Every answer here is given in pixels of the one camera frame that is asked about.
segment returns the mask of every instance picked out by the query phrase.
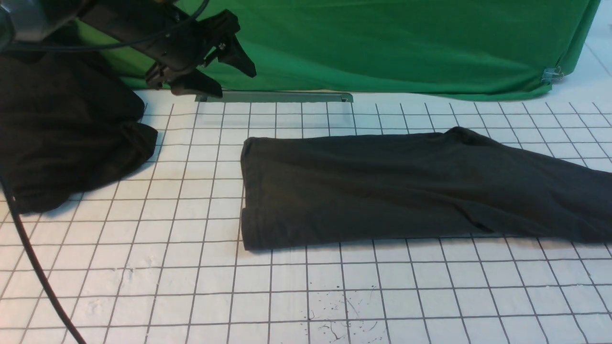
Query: green backdrop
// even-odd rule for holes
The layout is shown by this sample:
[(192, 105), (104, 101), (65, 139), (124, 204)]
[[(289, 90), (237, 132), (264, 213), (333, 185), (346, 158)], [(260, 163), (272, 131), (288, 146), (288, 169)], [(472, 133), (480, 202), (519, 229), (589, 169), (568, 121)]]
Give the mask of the green backdrop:
[[(600, 0), (211, 0), (230, 9), (257, 66), (250, 79), (214, 63), (227, 89), (416, 92), (470, 100), (545, 94), (545, 69), (577, 63)], [(178, 6), (192, 13), (200, 0)], [(113, 40), (80, 24), (90, 44)], [(105, 56), (134, 88), (153, 61), (132, 50)]]

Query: dark gray garment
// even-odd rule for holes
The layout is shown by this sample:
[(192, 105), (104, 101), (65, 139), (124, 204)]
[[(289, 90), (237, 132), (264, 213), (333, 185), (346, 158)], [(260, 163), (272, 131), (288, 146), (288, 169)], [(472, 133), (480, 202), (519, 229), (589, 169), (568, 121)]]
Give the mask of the dark gray garment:
[(279, 140), (242, 151), (247, 250), (477, 233), (612, 241), (612, 174), (446, 133)]

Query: crumpled black cloth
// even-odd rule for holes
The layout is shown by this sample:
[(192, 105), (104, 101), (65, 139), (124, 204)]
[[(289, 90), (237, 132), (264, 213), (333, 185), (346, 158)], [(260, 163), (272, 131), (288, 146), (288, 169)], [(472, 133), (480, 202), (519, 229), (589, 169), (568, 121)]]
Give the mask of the crumpled black cloth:
[(247, 250), (499, 233), (612, 241), (612, 174), (471, 130), (279, 140), (241, 157)]
[(98, 54), (0, 55), (0, 89), (0, 173), (22, 214), (117, 181), (154, 153), (143, 101)]

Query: grid table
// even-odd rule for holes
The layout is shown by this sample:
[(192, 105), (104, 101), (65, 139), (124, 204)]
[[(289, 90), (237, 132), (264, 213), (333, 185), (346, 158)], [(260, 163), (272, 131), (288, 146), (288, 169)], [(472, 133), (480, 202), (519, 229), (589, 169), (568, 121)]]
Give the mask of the grid table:
[[(246, 252), (249, 136), (444, 132), (612, 171), (612, 104), (196, 103), (144, 92), (160, 131), (137, 173), (24, 218), (88, 343), (610, 343), (612, 251), (445, 237)], [(0, 342), (73, 343), (0, 203)]]

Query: robotic arm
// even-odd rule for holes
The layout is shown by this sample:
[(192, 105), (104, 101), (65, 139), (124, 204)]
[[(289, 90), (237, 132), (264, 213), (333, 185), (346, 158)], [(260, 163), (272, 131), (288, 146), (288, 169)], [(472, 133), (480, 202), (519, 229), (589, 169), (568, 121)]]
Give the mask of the robotic arm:
[[(240, 26), (233, 13), (224, 10), (196, 21), (178, 9), (175, 2), (0, 0), (0, 51), (44, 50), (37, 43), (66, 23), (79, 19), (120, 42), (134, 42), (129, 45), (155, 60), (145, 76), (147, 85), (154, 89), (167, 84), (175, 95), (221, 98), (221, 85), (197, 70), (198, 66), (207, 67), (214, 59), (251, 78), (256, 76), (253, 61), (236, 39)], [(204, 0), (202, 10), (207, 3)], [(155, 38), (143, 40), (143, 37)]]

